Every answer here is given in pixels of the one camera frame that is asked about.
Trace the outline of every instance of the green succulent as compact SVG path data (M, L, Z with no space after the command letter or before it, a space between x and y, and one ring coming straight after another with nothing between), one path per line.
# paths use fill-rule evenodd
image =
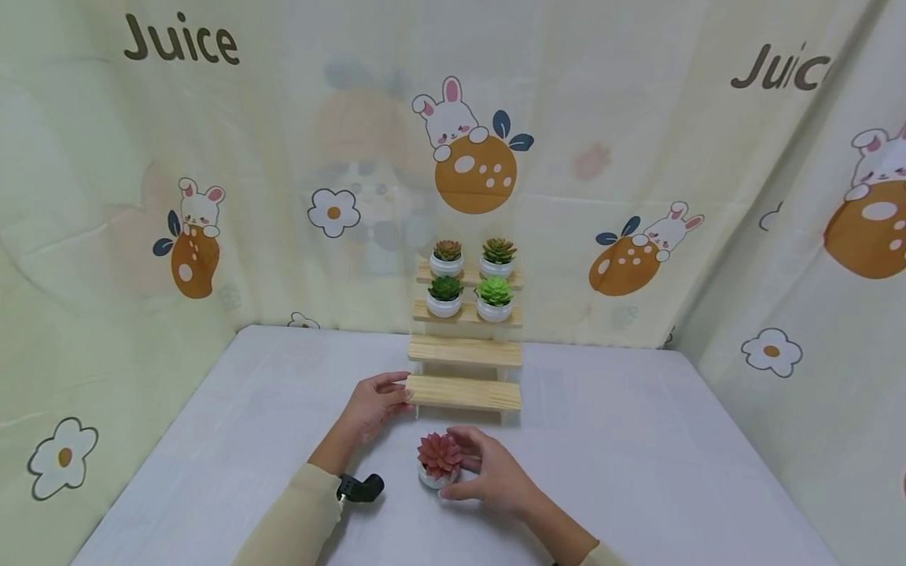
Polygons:
M485 259L492 264L509 264L513 261L513 255L516 254L513 243L506 238L491 238L485 242L483 247L485 248Z
M462 245L456 240L440 240L434 244L434 256L442 262L455 262L462 257Z
M482 301L494 307L502 307L513 300L509 283L500 277L488 277L478 284L478 296Z
M435 277L428 293L438 301L455 301L462 294L462 283L456 277Z

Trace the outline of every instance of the white bunny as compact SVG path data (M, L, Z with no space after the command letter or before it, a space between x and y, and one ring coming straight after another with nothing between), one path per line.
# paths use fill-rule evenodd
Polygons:
M906 125L894 138L887 135L887 130L861 132L853 138L853 147L862 153L862 158L855 166L853 188L845 200L865 198L876 183L906 180Z
M182 213L182 232L189 235L189 225L201 227L201 231L209 238L220 235L217 227L217 217L220 215L218 206L227 195L221 187L211 187L207 193L199 193L198 185L188 177L179 180L179 190L182 191L182 202L179 210Z
M435 102L427 94L412 101L412 110L425 119L428 140L438 163L450 157L449 144L468 135L472 143L487 139L487 128L478 125L472 110L462 101L462 86L456 77L444 79L443 99Z
M689 205L677 201L670 205L669 213L654 224L645 228L641 234L632 237L632 243L638 246L653 242L658 246L654 256L664 263L670 259L670 252L675 250L686 234L698 228L705 221L703 215L696 215L686 220L683 216L689 212Z

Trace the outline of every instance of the small white flower pot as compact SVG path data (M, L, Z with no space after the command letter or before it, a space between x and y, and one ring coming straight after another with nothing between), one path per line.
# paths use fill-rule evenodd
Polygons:
M513 313L513 302L505 304L502 307L496 307L487 304L484 299L478 297L478 316L488 322L503 322Z
M438 301L428 293L428 311L441 319L448 319L462 307L462 294L455 301Z
M431 257L428 259L428 265L431 268L431 272L437 277L448 275L450 277L456 277L462 273L462 255L457 260L452 262L445 262L439 260L433 252L431 252Z
M431 489L443 489L450 484L454 484L459 479L459 470L453 475L442 475L438 479L434 479L428 475L428 470L425 469L425 466L416 458L415 463L419 466L419 479L424 485L427 485Z
M481 274L485 277L500 277L506 279L513 272L513 262L510 262L509 264L492 264L482 255L478 269L481 270Z

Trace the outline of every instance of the wooden step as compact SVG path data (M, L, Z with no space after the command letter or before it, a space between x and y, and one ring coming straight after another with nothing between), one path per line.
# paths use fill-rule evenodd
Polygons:
M418 270L415 273L415 279L419 283L426 284L430 284L434 281L434 274L431 272L427 259L423 259L419 262ZM481 272L478 270L477 265L466 265L463 267L462 273L459 274L458 279L466 287L475 287L481 283L483 277L481 276ZM519 273L518 269L514 269L510 276L506 278L506 282L510 284L510 289L518 291L522 289L522 274Z
M410 375L406 378L406 389L413 393L409 403L416 406L482 411L522 409L522 394L516 383Z
M409 359L484 368L521 368L522 347L515 342L413 334Z
M488 322L478 316L478 305L474 302L463 302L462 308L453 316L442 319L428 310L425 299L416 299L412 305L412 318L419 322L446 322L448 324L490 324L503 328L522 328L522 309L513 305L513 313L503 322Z

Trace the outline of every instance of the white table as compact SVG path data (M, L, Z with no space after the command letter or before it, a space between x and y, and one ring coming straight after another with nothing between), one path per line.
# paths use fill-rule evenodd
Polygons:
M355 381L415 369L408 342L241 331L72 564L228 565ZM681 354L535 343L523 352L521 425L423 408L390 427L356 470L380 474L385 492L347 506L323 563L549 565L520 525L441 502L419 482L419 437L469 423L629 564L837 563Z

